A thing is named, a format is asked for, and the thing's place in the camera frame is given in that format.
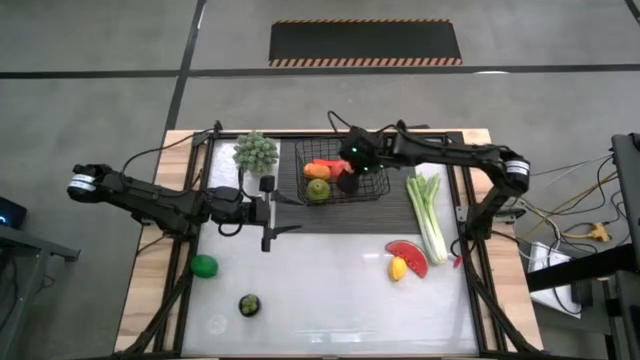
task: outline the cable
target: cable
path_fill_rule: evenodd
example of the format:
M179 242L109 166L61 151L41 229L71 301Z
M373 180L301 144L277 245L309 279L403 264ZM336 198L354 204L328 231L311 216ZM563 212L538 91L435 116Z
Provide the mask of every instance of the cable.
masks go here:
M456 254L456 252L453 251L453 247L459 242L460 242L460 238L457 238L451 243L451 245L449 245L449 251L456 258L460 257L461 255ZM474 241L473 244L471 244L471 249L469 249L469 254L471 254L473 252L473 250L476 248L476 243L477 243L477 241Z
M532 246L532 247L533 247L533 245L532 245L531 243L529 243L528 241L525 241L525 240L522 240L522 239L518 239L518 238L516 238L516 237L513 237L513 236L511 236L511 235L507 235L507 234L505 234L505 233L503 233L503 232L500 232L500 231L497 231L497 230L491 230L491 232L492 232L492 233L494 233L494 234L500 235L500 236L502 236L502 237L504 237L504 238L506 238L506 239L512 240L512 241L514 241L516 244L518 244L518 252L520 253L520 256L522 256L523 258L525 258L525 259L527 259L527 260L529 260L529 261L541 261L541 260L544 260L544 259L548 258L548 257L545 257L545 258L542 258L542 259L538 259L538 258L536 258L536 259L532 259L529 255L527 255L527 254L523 253L523 252L522 252L522 249L520 249L520 243L522 243L522 242L527 243L527 244L529 244L529 246Z
M564 240L564 243L571 246L572 248L579 250L579 251L583 251L583 252L588 252L590 254L597 254L598 253L598 248L591 245L591 244L583 244L583 243L571 243L569 240L567 240L567 232L577 228L578 226L591 226L592 224L589 222L580 222L577 224L573 224L571 226L569 226L568 228L566 228L563 232L562 232L562 240ZM580 249L578 246L584 246L587 247L589 249L591 249L592 251L586 251L584 249Z
M238 169L238 190L240 190L240 194L246 196L248 199L255 199L255 196L251 196L244 191L244 172L242 169Z
M580 169L581 167L586 166L586 165L589 165L589 164L591 164L591 163L594 163L594 162L596 162L596 161L598 161L598 160L600 160L600 159L604 159L604 158L606 158L606 157L611 157L611 155L610 155L610 154L605 154L604 156L600 156L600 157L597 157L597 158L595 158L595 159L593 159L593 160L589 160L589 161L583 162L583 163L581 163L581 164L579 164L579 165L577 165L577 166L574 166L574 167L572 167L571 169L569 169L569 170L567 170L567 171L563 172L562 174L560 174L560 175L556 176L553 180L549 181L549 182L548 182L545 186L543 186L542 188L543 188L543 189L544 189L544 188L547 188L547 187L549 187L549 185L551 185L551 184L553 184L554 182L558 181L558 180L559 180L559 179L561 179L562 177L567 176L567 175L571 174L572 172L574 172L574 171L576 171L576 170Z
M618 190L618 191L614 192L613 194L611 194L611 196L609 197L609 202L611 203L611 205L613 205L613 207L614 207L614 208L615 208L615 210L616 210L616 218L615 218L615 219L613 219L613 220L604 221L604 222L602 222L602 224L604 224L604 225L613 224L614 222L616 222L616 221L620 220L623 216L624 216L624 218L625 218L625 219L627 218L627 217L626 217L626 216L625 216L625 215L620 211L620 209L618 209L618 205L620 205L620 204L622 203L622 201L621 201L621 202L619 202L619 203L616 203L616 202L615 202L615 200L614 200L614 198L616 197L616 195L618 195L618 194L620 194L620 193L622 193L622 191L621 191L621 190Z
M610 222L614 222L614 221L618 221L620 220L620 217L625 218L625 220L627 219L627 215L624 213L624 211L620 210L620 205L624 205L624 200L620 200L619 202L614 202L614 198L616 195L621 194L622 190L618 190L615 193L613 193L613 195L611 195L611 197L609 198L609 200L611 201L611 203L613 204L613 207L616 208L616 214L617 217L610 221Z
M549 246L549 251L547 252L547 268L551 267L551 246ZM560 305L560 307L568 312L569 314L573 314L573 315L578 315L580 314L580 311L575 312L575 311L571 311L569 309L567 309L564 304L562 303L562 301L560 301L560 296L558 296L558 290L556 290L556 288L552 288L551 290L553 290L553 296L555 296L556 301L558 302L558 304Z
M549 214L549 216L553 216L553 215L566 216L566 215L583 214L583 213L586 213L586 212L590 212L590 211L594 211L594 210L600 209L603 206L605 206L607 204L607 198L604 195L604 190L602 189L602 185L604 185L604 184L606 184L606 183L608 183L610 181L613 181L613 180L617 179L618 177L617 176L612 177L612 175L617 173L617 172L614 171L613 173L609 174L604 180L600 180L600 171L602 171L602 167L607 162L609 162L611 159L613 159L613 157L609 157L607 160L602 162L602 164L600 164L600 166L598 167L598 171L596 172L596 177L597 177L598 181L596 182L595 187L591 187L586 193L581 195L581 197L573 205L571 205L570 207L568 207L568 208L566 208L564 210L561 210L559 212L554 212L558 208L556 208L556 209L554 209L552 211L546 211L546 210L543 210L543 209L540 209L540 208L537 208L537 209L542 211L542 212L545 212L545 213ZM592 207L592 208L589 208L589 209L567 212L568 210L574 209L576 206L578 206L584 199L586 199L589 195L591 195L596 189L598 189L600 191L600 196L602 197L602 202L599 205L597 205L595 207Z
M567 234L562 233L562 236L567 237L569 239L590 239L591 236L589 234Z
M561 167L559 167L559 168L555 168L555 169L551 169L551 170L546 170L546 171L541 171L541 172L538 172L538 173L531 173L529 176L530 176L530 177L533 177L533 176L546 175L546 174L551 174L551 173L554 173L554 172L556 172L556 171L560 171L560 170L565 170L565 169L569 169L569 168L578 168L578 167L582 167L582 166L584 166L584 165L590 164L590 163L595 162L595 161L598 161L598 160L600 160L600 159L604 159L604 158L606 158L607 156L611 156L611 155L607 153L606 155L599 156L599 157L597 157L597 158L595 158L595 159L585 160L585 161L581 161L581 162L579 162L579 163L575 163L575 164L572 164L572 165L561 166Z
M604 180L599 180L595 185L593 185L593 186L591 186L591 187L589 187L589 188L585 189L584 191L582 191L582 192L581 192L581 193L579 193L578 195L576 195L576 196L574 196L574 197L570 198L569 200L564 201L562 204L560 204L560 205L556 206L552 211L545 211L545 210L542 210L542 209L540 209L540 208L538 208L538 207L536 207L536 209L538 209L538 210L540 210L540 211L543 211L543 212L547 213L547 215L545 215L545 218L548 218L548 217L553 216L553 215L558 215L558 214L560 214L560 213L555 213L555 211L557 211L557 210L561 209L563 206L565 206L565 205L567 205L567 204L571 203L572 201L575 201L576 199L579 199L580 197L582 197L582 198L580 198L580 200L578 200L578 202L582 201L586 196L588 196L589 194L591 194L591 193L592 193L596 188L600 188L600 189L602 189L602 188L601 188L602 184L606 184L607 182L614 180L614 178L613 178L613 177L614 177L614 175L615 175L615 174L616 174L616 172L615 172L615 171L614 171L614 172L612 172L611 174L607 175L607 177L605 177L605 178L604 178ZM561 211L561 213L562 213L563 215L570 215L571 213L563 213L563 212L564 212L564 211L566 211L566 210L570 210L571 208L575 207L575 205L577 205L577 203L576 203L576 204L574 204L572 207L569 207L568 209L564 209L564 210L562 210L562 211ZM524 238L524 239L526 239L526 238L530 237L531 235L533 235L533 234L537 231L537 229L540 227L540 225L541 225L543 222L544 222L544 220L541 220L540 222L538 222L538 223L537 223L537 224L536 224L536 225L535 225L531 230L529 230L529 232L528 232L527 234L525 234L525 235L523 236L523 238Z
M511 206L510 206L510 207L513 207L513 206L514 206L514 205L516 205L518 202L521 202L521 203L522 203L522 205L524 205L524 207L525 207L527 210L531 211L534 215L539 216L540 218L542 218L542 219L543 219L543 221L544 221L547 225L549 225L549 227L551 227L551 229L553 230L554 237L556 238L556 240L563 241L563 243L564 243L564 244L567 244L567 245L571 246L572 248L574 248L574 249L576 249L576 250L579 250L579 251L582 251L582 252L587 252L587 253L590 253L590 254L592 254L592 253L597 253L597 252L598 252L598 249L597 249L595 246L591 245L591 244L582 244L582 243L575 243L575 244L573 244L573 243L569 242L569 240L567 240L567 239L563 236L563 235L564 235L564 233L566 233L567 231L571 231L571 230L573 230L574 228L576 228L576 227L578 227L578 226L580 226L580 225L591 225L591 223L579 223L579 224L575 224L575 225L573 225L573 226L569 227L569 228L568 228L567 230L565 230L564 232L562 232L562 231L560 231L560 228L558 227L558 225L557 225L555 222L553 222L550 218L546 217L544 214L542 214L540 211L538 211L538 209L536 209L535 207L532 207L532 205L531 205L531 204L530 204L526 199L524 199L524 198L518 198L518 199L516 199L516 200L511 204ZM591 250L593 250L593 251L592 251L592 252L589 252L589 251L586 251L586 250L584 250L584 249L579 248L578 246L588 247L588 248L590 248L590 249L591 249Z
M238 228L236 228L236 230L234 232L232 232L232 233L226 233L226 232L222 231L222 224L218 225L218 234L220 234L222 236L226 236L226 237L236 236L236 235L238 235L240 230L242 230L242 223L238 224Z
M335 111L329 110L327 112L327 119L329 119L329 123L331 124L331 127L333 128L333 131L338 132L338 128L336 127L336 124L333 123L333 119L331 119L331 116L335 116L335 118L338 119L338 121L340 121L341 123L345 124L348 128L351 127L351 125L349 125L348 122L344 121L344 119L342 119L340 116L338 116L338 114L336 114Z
M153 153L153 152L156 152L156 151L162 151L162 150L169 149L169 148L171 148L171 147L174 147L174 146L176 146L176 145L178 145L178 144L181 144L181 143L183 143L183 142L185 142L185 141L187 141L187 140L189 140L189 139L193 138L194 136L204 134L204 133L209 132L209 131L212 131L212 130L214 130L214 129L215 129L215 128L209 128L209 129L202 130L202 131L199 131L199 132L194 132L194 133L192 133L191 135L186 136L186 137L182 138L181 140L178 140L178 141L174 142L173 144L169 144L169 145L167 145L167 146L163 146L163 147L159 147L159 148L155 148L155 149L145 150L145 151L143 151L143 152L140 152L140 153L137 153L137 154L133 155L132 157L130 157L130 158L129 158L125 163L124 163L124 165L122 166L122 170L120 170L120 182L121 182L121 183L122 183L122 185L123 185L123 186L125 186L125 187L127 187L127 186L128 186L128 187L136 188L136 187L134 187L133 185L128 184L128 182L127 182L127 178L126 178L126 176L125 176L125 171L127 170L127 167L129 166L129 164L130 164L133 160L135 160L135 159L139 158L140 156L146 155L146 154L150 154L150 153ZM187 193L187 192L189 192L190 190L191 190L191 189L187 189L187 190L181 191L181 192L176 193L176 194L162 194L162 193L160 193L160 196L164 196L164 197L178 197L178 196L182 196L182 195L186 194L186 193Z
M150 243L148 243L147 245L145 245L145 246L141 247L140 249L138 249L138 251L136 252L136 256L140 255L140 253L142 253L142 252L143 252L145 249L147 249L148 247L150 247L150 246L152 246L152 245L155 245L155 244L157 244L160 240L162 240L162 239L166 239L166 238L168 238L168 237L169 237L169 236L167 236L167 235L165 235L165 234L162 234L162 236L161 236L161 237L159 237L159 238L157 238L157 239L153 240L152 242L150 242Z

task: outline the green apple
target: green apple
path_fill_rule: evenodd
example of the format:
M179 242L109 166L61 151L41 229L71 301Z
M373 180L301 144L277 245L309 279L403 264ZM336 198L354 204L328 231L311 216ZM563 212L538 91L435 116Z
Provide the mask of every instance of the green apple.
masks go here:
M329 183L322 179L313 179L307 185L307 196L309 200L326 200L330 193Z

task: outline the grapes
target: grapes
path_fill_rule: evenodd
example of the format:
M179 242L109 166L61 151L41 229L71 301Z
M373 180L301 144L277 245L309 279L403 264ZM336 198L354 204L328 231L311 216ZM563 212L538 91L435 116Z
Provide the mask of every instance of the grapes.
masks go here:
M250 171L256 176L269 173L278 159L275 140L265 138L255 131L240 135L233 149L236 151L233 160L238 168L242 171Z

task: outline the warning stripe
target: warning stripe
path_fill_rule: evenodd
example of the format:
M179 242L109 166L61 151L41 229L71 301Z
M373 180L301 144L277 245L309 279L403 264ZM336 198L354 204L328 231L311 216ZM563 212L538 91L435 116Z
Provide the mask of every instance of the warning stripe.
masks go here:
M371 22L451 22L449 19L308 19L278 20L273 24L371 23Z
M308 58L274 59L270 67L458 66L461 58Z

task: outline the green ball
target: green ball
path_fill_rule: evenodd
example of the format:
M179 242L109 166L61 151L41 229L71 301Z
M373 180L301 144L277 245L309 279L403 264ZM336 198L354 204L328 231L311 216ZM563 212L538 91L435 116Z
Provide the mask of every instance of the green ball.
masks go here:
M197 255L191 259L190 268L195 276L208 279L218 273L218 262L209 255Z

